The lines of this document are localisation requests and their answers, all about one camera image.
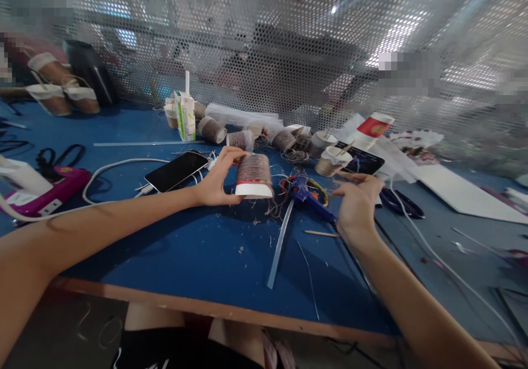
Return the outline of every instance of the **red label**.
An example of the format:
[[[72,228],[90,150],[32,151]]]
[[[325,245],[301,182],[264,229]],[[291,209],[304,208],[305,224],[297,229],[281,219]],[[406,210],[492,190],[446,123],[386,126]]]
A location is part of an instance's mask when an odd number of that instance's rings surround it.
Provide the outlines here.
[[[371,136],[372,138],[378,138],[387,131],[390,125],[390,123],[380,122],[379,120],[369,117],[357,128],[357,130],[365,135]]]

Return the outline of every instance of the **wooden table edge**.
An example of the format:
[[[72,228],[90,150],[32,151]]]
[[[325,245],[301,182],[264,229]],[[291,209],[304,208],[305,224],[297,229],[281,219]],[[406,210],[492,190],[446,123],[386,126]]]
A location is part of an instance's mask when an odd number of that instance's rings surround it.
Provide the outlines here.
[[[190,312],[209,317],[223,318],[225,320],[262,325],[283,329],[286,331],[309,333],[316,336],[325,336],[339,340],[366,343],[386,349],[394,348],[396,341],[396,338],[393,336],[362,331],[361,329],[300,320],[298,318],[284,317],[221,303],[182,298],[180,296],[163,295],[132,288],[118,287],[116,285],[85,281],[76,278],[57,277],[50,284],[50,288],[58,288],[82,294],[91,294],[100,296],[102,298],[128,302],[139,302],[151,306]],[[477,340],[477,342],[490,356],[495,359],[518,361],[517,357],[513,356],[512,353],[508,351],[510,350],[514,354],[519,355],[517,347],[510,345],[504,346],[498,343],[481,340]],[[525,349],[525,354],[528,355],[528,348]]]

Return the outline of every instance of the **white board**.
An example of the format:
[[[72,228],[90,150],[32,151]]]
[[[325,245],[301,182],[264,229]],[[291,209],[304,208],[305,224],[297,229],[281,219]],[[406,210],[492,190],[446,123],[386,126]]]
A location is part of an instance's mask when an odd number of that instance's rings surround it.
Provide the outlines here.
[[[527,216],[444,166],[421,166],[409,171],[457,212],[528,224]]]

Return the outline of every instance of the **blue table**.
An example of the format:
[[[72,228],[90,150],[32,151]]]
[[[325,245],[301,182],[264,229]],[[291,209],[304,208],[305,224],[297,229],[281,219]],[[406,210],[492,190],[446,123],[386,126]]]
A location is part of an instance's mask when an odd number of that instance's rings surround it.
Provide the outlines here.
[[[171,152],[195,148],[199,151],[217,150],[218,153],[221,149],[208,144],[93,147],[94,142],[179,140],[178,132],[168,127],[162,113],[128,101],[121,102],[118,108],[104,109],[97,116],[74,115],[66,118],[51,117],[35,103],[18,107],[24,113],[23,117],[13,116],[6,107],[0,108],[0,116],[27,125],[31,130],[10,128],[9,132],[16,134],[17,139],[33,142],[36,147],[23,153],[20,150],[8,152],[7,155],[32,165],[35,165],[34,159],[39,149],[51,147],[62,152],[71,144],[87,147],[86,155],[78,167],[90,171],[128,158],[172,159],[174,155]],[[282,160],[275,150],[264,148],[258,152],[270,158],[272,175],[276,175],[273,183],[278,186],[282,179],[278,174],[290,174],[291,165]],[[112,168],[93,183],[88,195],[94,201],[133,197],[134,189],[144,184],[143,176],[159,166],[155,162],[142,162]],[[316,176],[311,167],[307,171],[324,187],[332,187],[329,179]],[[226,181],[228,190],[234,186],[234,182],[235,170],[232,170]],[[504,278],[512,277],[506,274],[503,263],[493,257],[488,258],[484,252],[479,256],[460,258],[457,252],[452,251],[454,245],[450,241],[459,240],[468,247],[470,244],[448,230],[456,226],[474,237],[484,230],[492,238],[492,228],[500,228],[504,241],[516,244],[508,247],[528,250],[526,241],[518,237],[520,233],[527,233],[526,227],[462,216],[454,213],[423,187],[403,183],[397,183],[397,187],[409,193],[426,211],[427,219],[420,221],[420,228],[457,271],[464,276],[465,271],[472,272],[468,278],[470,282],[477,282],[475,280],[483,271],[482,268],[486,268],[485,271],[496,278],[501,272],[504,272]],[[5,187],[2,189],[3,193],[7,192]],[[337,212],[339,204],[339,199],[332,200],[330,207]],[[63,209],[81,205],[84,205],[84,201],[78,194]],[[257,201],[255,205],[244,201],[233,207],[186,210],[68,269],[54,285],[237,321],[381,346],[392,345],[394,335],[399,334],[397,327],[372,298],[342,241],[304,233],[304,230],[332,232],[328,225],[321,223],[316,215],[307,210],[294,208],[274,289],[266,287],[281,226],[281,221],[277,222],[265,215],[266,210],[266,200]],[[449,279],[441,269],[431,262],[427,265],[420,262],[425,254],[414,243],[403,218],[397,218],[384,208],[376,210],[376,218],[422,282],[474,337],[489,342],[503,340],[505,335],[501,333],[500,326],[493,322],[485,309],[478,309],[480,315],[489,320],[497,333],[478,324],[479,320],[471,314],[465,299],[449,284]],[[11,230],[10,218],[0,214],[0,234]],[[508,236],[505,236],[505,230],[508,230]],[[437,238],[436,235],[442,235],[443,238]],[[297,241],[301,243],[310,265],[319,321],[308,269]],[[485,282],[478,283],[479,289],[485,289]],[[517,289],[521,285],[526,291],[526,284],[521,282],[505,281],[500,284]],[[504,310],[496,302],[494,304],[505,316]]]

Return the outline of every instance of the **dark floor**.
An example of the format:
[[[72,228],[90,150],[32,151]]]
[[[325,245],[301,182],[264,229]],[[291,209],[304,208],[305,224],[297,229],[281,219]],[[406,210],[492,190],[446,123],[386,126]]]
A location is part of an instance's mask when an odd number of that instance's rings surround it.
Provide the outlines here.
[[[91,295],[67,294],[44,299],[3,368],[111,368],[126,312],[125,302]],[[335,345],[325,338],[278,329],[269,329],[269,332],[275,340],[288,341],[300,369],[401,367],[394,351],[359,345],[368,356],[365,357],[357,350],[346,354],[348,346]],[[409,353],[404,355],[406,368],[419,367]]]

